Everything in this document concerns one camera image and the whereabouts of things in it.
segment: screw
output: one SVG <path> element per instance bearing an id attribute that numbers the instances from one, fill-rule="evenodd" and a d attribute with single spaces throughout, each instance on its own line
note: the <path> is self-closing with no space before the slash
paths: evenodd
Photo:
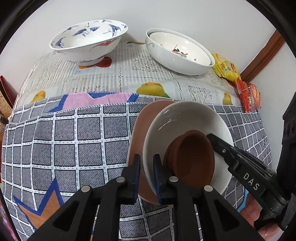
<path id="1" fill-rule="evenodd" d="M 213 191 L 213 187 L 210 186 L 210 185 L 206 185 L 206 186 L 204 186 L 204 189 L 205 189 L 205 191 L 207 191 L 207 192 L 211 192 L 211 191 Z"/>
<path id="2" fill-rule="evenodd" d="M 82 192 L 88 192 L 90 189 L 91 189 L 90 186 L 83 186 L 83 187 L 81 188 L 81 191 L 82 191 Z"/>
<path id="3" fill-rule="evenodd" d="M 118 183 L 122 183 L 122 182 L 124 182 L 126 179 L 124 178 L 124 177 L 118 177 L 118 178 L 116 178 L 116 182 L 118 182 Z"/>
<path id="4" fill-rule="evenodd" d="M 175 183 L 175 182 L 177 182 L 179 179 L 178 179 L 177 177 L 175 177 L 175 176 L 171 176 L 171 177 L 169 178 L 169 180 L 170 180 L 172 183 Z"/>

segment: bowl base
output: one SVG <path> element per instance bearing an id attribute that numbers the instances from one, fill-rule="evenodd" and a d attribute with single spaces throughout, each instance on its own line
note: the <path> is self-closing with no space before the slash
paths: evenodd
<path id="1" fill-rule="evenodd" d="M 104 57 L 96 59 L 94 61 L 91 62 L 87 62 L 87 63 L 77 63 L 79 66 L 83 66 L 83 67 L 88 67 L 88 66 L 93 66 L 99 62 L 101 62 L 104 59 Z"/>

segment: snack bag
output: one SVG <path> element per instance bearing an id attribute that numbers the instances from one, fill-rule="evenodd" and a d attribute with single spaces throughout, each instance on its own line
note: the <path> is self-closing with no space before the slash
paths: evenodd
<path id="1" fill-rule="evenodd" d="M 237 78 L 240 78 L 237 67 L 217 53 L 213 54 L 213 57 L 215 59 L 215 65 L 213 66 L 215 73 L 232 83 L 236 83 Z"/>
<path id="2" fill-rule="evenodd" d="M 260 109 L 261 96 L 254 84 L 246 83 L 237 78 L 237 91 L 244 110 L 248 113 L 254 109 Z"/>

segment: bowl rim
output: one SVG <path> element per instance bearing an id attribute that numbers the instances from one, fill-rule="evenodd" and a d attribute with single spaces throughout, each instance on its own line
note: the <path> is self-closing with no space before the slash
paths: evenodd
<path id="1" fill-rule="evenodd" d="M 180 56 L 179 54 L 174 54 L 172 53 L 171 51 L 167 50 L 166 48 L 164 48 L 166 51 L 172 53 L 174 56 L 176 56 L 176 58 L 179 58 L 179 59 L 185 59 L 185 60 L 188 60 L 192 63 L 195 63 L 195 64 L 198 64 L 200 66 L 205 66 L 205 67 L 213 67 L 215 65 L 215 59 L 213 57 L 213 55 L 202 45 L 200 44 L 199 42 L 197 42 L 196 40 L 194 40 L 193 38 L 190 38 L 188 37 L 187 35 L 184 35 L 182 33 L 179 33 L 179 32 L 176 32 L 176 31 L 173 31 L 173 30 L 170 30 L 170 29 L 166 29 L 166 28 L 150 28 L 146 31 L 146 38 L 148 38 L 151 42 L 153 42 L 154 44 L 158 45 L 159 47 L 161 47 L 157 42 L 155 42 L 154 40 L 152 40 L 150 38 L 150 34 L 152 33 L 156 33 L 156 32 L 164 32 L 164 33 L 168 33 L 168 34 L 174 34 L 174 35 L 177 35 L 179 37 L 182 37 L 182 38 L 185 38 L 187 39 L 188 41 L 191 41 L 192 43 L 194 43 L 195 45 L 197 45 L 198 47 L 200 47 L 206 54 L 207 56 L 210 58 L 211 60 L 211 64 L 210 65 L 203 65 L 203 64 L 200 64 L 200 63 L 197 63 L 193 60 L 190 60 L 190 59 L 187 59 L 187 58 L 183 58 L 182 56 Z"/>
<path id="2" fill-rule="evenodd" d="M 90 46 L 90 45 L 93 45 L 93 44 L 103 43 L 103 42 L 105 42 L 105 41 L 107 41 L 107 40 L 116 39 L 116 38 L 122 36 L 123 34 L 125 34 L 125 33 L 128 31 L 128 26 L 127 26 L 127 24 L 125 24 L 125 23 L 123 23 L 123 22 L 121 22 L 121 21 L 118 21 L 118 20 L 114 20 L 114 19 L 94 19 L 94 20 L 84 21 L 84 22 L 81 22 L 81 23 L 76 23 L 76 24 L 74 24 L 74 25 L 80 25 L 80 24 L 85 24 L 85 23 L 88 23 L 88 22 L 100 21 L 100 20 L 117 21 L 117 22 L 119 22 L 120 24 L 124 24 L 124 25 L 126 25 L 126 28 L 124 28 L 124 31 L 121 31 L 119 35 L 116 35 L 115 37 L 112 37 L 112 38 L 107 38 L 107 39 L 105 39 L 105 40 L 103 40 L 103 41 L 93 42 L 93 43 L 86 44 L 86 45 L 83 45 L 83 46 L 78 46 L 78 47 L 68 47 L 68 48 L 54 48 L 54 47 L 52 47 L 52 46 L 51 46 L 52 41 L 53 41 L 57 36 L 59 36 L 60 34 L 62 34 L 62 33 L 67 29 L 67 28 L 66 28 L 66 29 L 63 29 L 62 31 L 60 31 L 56 36 L 54 36 L 54 37 L 51 39 L 51 41 L 50 41 L 50 43 L 49 43 L 49 47 L 50 47 L 51 49 L 53 49 L 53 50 L 57 50 L 57 51 L 60 51 L 60 50 L 64 51 L 64 50 L 69 50 L 69 49 L 78 49 L 78 48 L 82 48 L 82 47 Z"/>
<path id="3" fill-rule="evenodd" d="M 217 112 L 215 112 L 212 108 L 210 108 L 209 106 L 205 105 L 204 103 L 200 103 L 200 102 L 192 101 L 192 100 L 177 101 L 177 102 L 175 102 L 175 103 L 172 103 L 172 104 L 168 105 L 167 107 L 165 107 L 163 110 L 161 110 L 161 111 L 157 114 L 157 116 L 154 118 L 154 120 L 152 121 L 152 123 L 151 123 L 150 126 L 149 126 L 149 129 L 148 129 L 148 131 L 147 131 L 147 134 L 146 134 L 146 137 L 145 137 L 145 140 L 144 140 L 143 150 L 142 150 L 143 169 L 144 169 L 144 172 L 145 172 L 145 175 L 146 175 L 147 182 L 148 182 L 148 184 L 149 184 L 149 186 L 151 187 L 151 189 L 152 189 L 153 192 L 155 191 L 155 186 L 153 186 L 153 181 L 149 178 L 150 176 L 148 175 L 148 173 L 149 173 L 148 162 L 146 162 L 146 163 L 144 162 L 144 157 L 147 156 L 147 153 L 148 153 L 148 152 L 147 152 L 147 143 L 148 143 L 148 139 L 149 139 L 149 138 L 151 137 L 151 135 L 152 135 L 152 126 L 155 125 L 155 123 L 157 122 L 157 120 L 159 119 L 159 117 L 160 117 L 163 113 L 165 113 L 165 112 L 168 110 L 168 108 L 171 108 L 172 105 L 178 105 L 178 104 L 180 104 L 180 103 L 182 103 L 182 104 L 186 104 L 186 103 L 195 103 L 195 104 L 197 104 L 197 105 L 205 106 L 205 107 L 207 107 L 210 111 L 213 111 L 215 114 L 217 114 L 217 115 L 219 116 L 219 114 L 218 114 Z M 233 142 L 233 139 L 232 139 L 231 133 L 230 133 L 229 128 L 227 127 L 226 123 L 225 123 L 225 129 L 228 130 L 228 134 L 229 134 L 229 136 L 230 136 L 229 140 L 231 140 L 230 143 L 229 143 L 228 141 L 226 141 L 226 142 L 229 143 L 231 146 L 234 146 L 234 142 Z M 231 180 L 231 176 L 232 176 L 232 175 L 230 174 L 230 175 L 229 175 L 229 180 L 228 180 L 227 184 L 225 185 L 223 192 L 226 190 L 226 188 L 227 188 L 227 186 L 228 186 L 228 184 L 229 184 L 229 182 L 230 182 L 230 180 Z"/>

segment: pink patch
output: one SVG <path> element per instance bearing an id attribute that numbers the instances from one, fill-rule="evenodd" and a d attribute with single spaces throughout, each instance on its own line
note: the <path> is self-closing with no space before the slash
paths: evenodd
<path id="1" fill-rule="evenodd" d="M 66 98 L 63 110 L 98 104 L 126 103 L 130 96 L 130 93 L 116 93 L 94 99 L 88 93 L 72 93 Z"/>

